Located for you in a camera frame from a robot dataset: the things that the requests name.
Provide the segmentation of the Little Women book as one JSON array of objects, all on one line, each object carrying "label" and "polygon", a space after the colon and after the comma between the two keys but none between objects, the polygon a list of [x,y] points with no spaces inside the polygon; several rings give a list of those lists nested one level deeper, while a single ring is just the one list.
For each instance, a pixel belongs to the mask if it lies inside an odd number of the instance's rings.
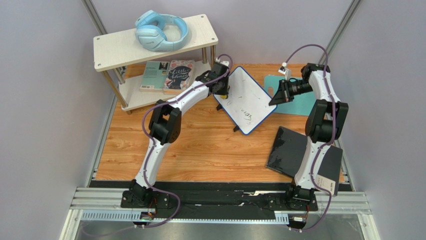
[{"label": "Little Women book", "polygon": [[163,85],[166,95],[178,95],[194,80],[195,60],[172,60]]}]

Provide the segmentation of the black slate board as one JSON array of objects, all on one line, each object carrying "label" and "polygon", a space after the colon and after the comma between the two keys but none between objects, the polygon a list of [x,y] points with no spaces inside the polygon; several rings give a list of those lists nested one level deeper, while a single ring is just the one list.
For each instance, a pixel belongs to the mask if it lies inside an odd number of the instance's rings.
[{"label": "black slate board", "polygon": [[[296,131],[280,126],[277,130],[266,167],[293,178],[299,170],[306,151],[308,138]],[[339,191],[343,150],[333,145],[325,153],[318,175],[334,183],[333,195]]]}]

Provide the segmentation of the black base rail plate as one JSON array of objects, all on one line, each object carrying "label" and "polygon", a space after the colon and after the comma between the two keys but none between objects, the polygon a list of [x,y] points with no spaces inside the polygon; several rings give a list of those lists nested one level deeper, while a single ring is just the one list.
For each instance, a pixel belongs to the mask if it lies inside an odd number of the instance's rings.
[{"label": "black base rail plate", "polygon": [[290,183],[170,182],[143,188],[133,180],[122,193],[122,208],[143,209],[158,220],[273,220],[276,211],[318,211],[317,201],[301,206],[289,203]]}]

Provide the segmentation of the teal paperback book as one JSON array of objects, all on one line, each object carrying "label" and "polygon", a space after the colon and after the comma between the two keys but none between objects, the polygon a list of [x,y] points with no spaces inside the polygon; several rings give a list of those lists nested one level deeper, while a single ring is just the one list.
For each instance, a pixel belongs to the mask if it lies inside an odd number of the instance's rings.
[{"label": "teal paperback book", "polygon": [[169,71],[168,61],[147,61],[139,86],[140,92],[162,92]]}]

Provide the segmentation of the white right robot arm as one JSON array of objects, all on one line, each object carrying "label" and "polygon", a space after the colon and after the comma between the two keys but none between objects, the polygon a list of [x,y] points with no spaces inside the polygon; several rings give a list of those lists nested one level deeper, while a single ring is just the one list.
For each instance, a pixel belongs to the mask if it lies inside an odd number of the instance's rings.
[{"label": "white right robot arm", "polygon": [[306,150],[285,200],[288,208],[298,210],[312,203],[315,190],[328,193],[330,197],[334,194],[333,189],[321,184],[318,172],[327,151],[341,135],[349,106],[337,97],[327,65],[307,63],[301,69],[302,78],[294,81],[290,79],[291,71],[286,62],[278,72],[285,78],[279,82],[270,105],[289,103],[296,95],[309,92],[316,98],[305,124]]}]

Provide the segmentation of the white two-tier shelf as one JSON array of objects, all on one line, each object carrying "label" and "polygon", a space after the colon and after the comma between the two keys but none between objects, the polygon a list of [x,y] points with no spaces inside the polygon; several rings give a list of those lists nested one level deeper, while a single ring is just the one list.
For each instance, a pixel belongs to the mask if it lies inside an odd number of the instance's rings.
[{"label": "white two-tier shelf", "polygon": [[128,29],[93,38],[93,64],[97,72],[102,73],[123,111],[132,110],[154,104],[157,100],[167,100],[170,95],[162,92],[141,92],[142,77],[123,78],[118,76],[119,84],[115,84],[108,71],[118,71],[120,67],[129,68],[133,64],[163,58],[179,59],[179,54],[200,50],[202,59],[195,63],[195,75],[210,70],[216,57],[216,45],[219,39],[206,14],[199,14],[184,18],[190,30],[190,40],[181,49],[172,52],[154,52],[143,48],[136,40],[135,29]]}]

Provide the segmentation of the aluminium frame rail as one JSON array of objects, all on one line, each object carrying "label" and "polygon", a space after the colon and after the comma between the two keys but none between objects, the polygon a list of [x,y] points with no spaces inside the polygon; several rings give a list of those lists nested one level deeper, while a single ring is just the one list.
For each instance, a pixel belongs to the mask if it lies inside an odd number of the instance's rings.
[{"label": "aluminium frame rail", "polygon": [[[71,222],[71,217],[76,217],[79,222],[83,218],[85,212],[91,212],[89,219],[100,219],[103,221],[137,221],[139,214],[146,212],[147,208],[122,208],[121,200],[122,188],[85,188],[79,187],[74,193],[71,201],[67,220],[62,229],[60,239],[70,240],[77,235],[77,225]],[[327,214],[332,215],[356,215],[361,225],[361,232],[366,240],[379,240],[379,235],[376,223],[370,205],[367,200],[367,195],[359,191],[339,191],[337,196],[333,197],[330,205],[328,205],[328,195],[319,192],[316,193],[316,199],[319,210],[322,211],[328,208]],[[285,220],[285,215],[289,214],[287,210],[278,210],[273,219],[257,220],[215,220],[213,218],[191,217],[183,219],[174,217],[174,223],[218,223],[218,224],[282,224]]]}]

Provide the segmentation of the teal cutting board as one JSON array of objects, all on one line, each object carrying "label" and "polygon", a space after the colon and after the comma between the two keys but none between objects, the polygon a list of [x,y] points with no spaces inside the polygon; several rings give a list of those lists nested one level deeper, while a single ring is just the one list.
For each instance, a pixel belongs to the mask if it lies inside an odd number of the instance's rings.
[{"label": "teal cutting board", "polygon": [[[264,78],[264,90],[273,97],[278,90],[279,81],[283,78],[283,76],[267,75]],[[309,116],[315,101],[316,98],[313,92],[296,95],[292,102],[277,105],[274,113]]]}]

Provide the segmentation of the light blue headphones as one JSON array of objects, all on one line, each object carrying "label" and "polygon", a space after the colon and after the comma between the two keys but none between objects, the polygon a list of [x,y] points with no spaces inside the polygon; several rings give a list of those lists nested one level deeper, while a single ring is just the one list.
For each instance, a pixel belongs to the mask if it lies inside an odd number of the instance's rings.
[{"label": "light blue headphones", "polygon": [[[183,18],[170,14],[160,14],[149,10],[134,23],[135,38],[145,49],[152,52],[173,52],[182,49],[188,42],[190,28]],[[166,25],[174,25],[180,32],[180,38],[168,40],[164,32]]]}]

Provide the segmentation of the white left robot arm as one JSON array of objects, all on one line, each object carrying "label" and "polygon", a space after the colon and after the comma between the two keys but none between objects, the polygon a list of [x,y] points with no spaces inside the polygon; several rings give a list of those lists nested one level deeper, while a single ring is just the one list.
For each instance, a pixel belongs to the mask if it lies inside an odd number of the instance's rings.
[{"label": "white left robot arm", "polygon": [[183,115],[210,95],[227,95],[232,66],[232,62],[217,58],[212,69],[197,76],[190,87],[167,101],[158,100],[149,109],[148,127],[142,129],[149,138],[147,153],[129,189],[122,194],[122,208],[148,208],[154,202],[158,171],[168,148],[181,133]]}]

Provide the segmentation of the small blue-framed whiteboard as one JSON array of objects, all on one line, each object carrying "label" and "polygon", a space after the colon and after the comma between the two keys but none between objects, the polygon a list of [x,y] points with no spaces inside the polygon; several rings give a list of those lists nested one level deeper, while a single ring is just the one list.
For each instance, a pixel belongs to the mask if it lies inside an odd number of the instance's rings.
[{"label": "small blue-framed whiteboard", "polygon": [[214,95],[214,98],[237,129],[244,135],[249,135],[277,106],[269,105],[271,96],[242,66],[232,71],[228,84],[228,97],[224,99],[220,95]]}]

